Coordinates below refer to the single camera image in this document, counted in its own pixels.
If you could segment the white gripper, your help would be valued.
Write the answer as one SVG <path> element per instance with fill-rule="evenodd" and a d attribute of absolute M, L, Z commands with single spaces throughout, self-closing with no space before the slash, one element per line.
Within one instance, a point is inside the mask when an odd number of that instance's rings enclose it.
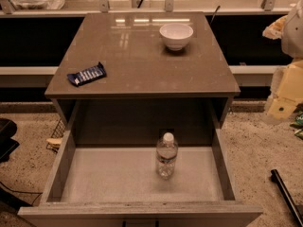
<path fill-rule="evenodd" d="M 284 15 L 272 22 L 263 30 L 262 36 L 272 40 L 280 39 L 286 19 Z M 286 67 L 277 68 L 270 92 L 264 106 L 263 120 L 268 124 L 279 124 L 303 103 L 303 61 L 292 61 Z"/>

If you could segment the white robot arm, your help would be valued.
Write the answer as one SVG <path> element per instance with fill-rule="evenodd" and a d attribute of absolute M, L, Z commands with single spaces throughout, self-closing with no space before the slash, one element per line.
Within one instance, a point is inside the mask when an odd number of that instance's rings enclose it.
<path fill-rule="evenodd" d="M 262 36 L 280 39 L 282 52 L 293 59 L 274 72 L 271 94 L 264 107 L 264 119 L 278 124 L 303 103 L 303 0 L 299 0 L 287 15 L 267 26 Z"/>

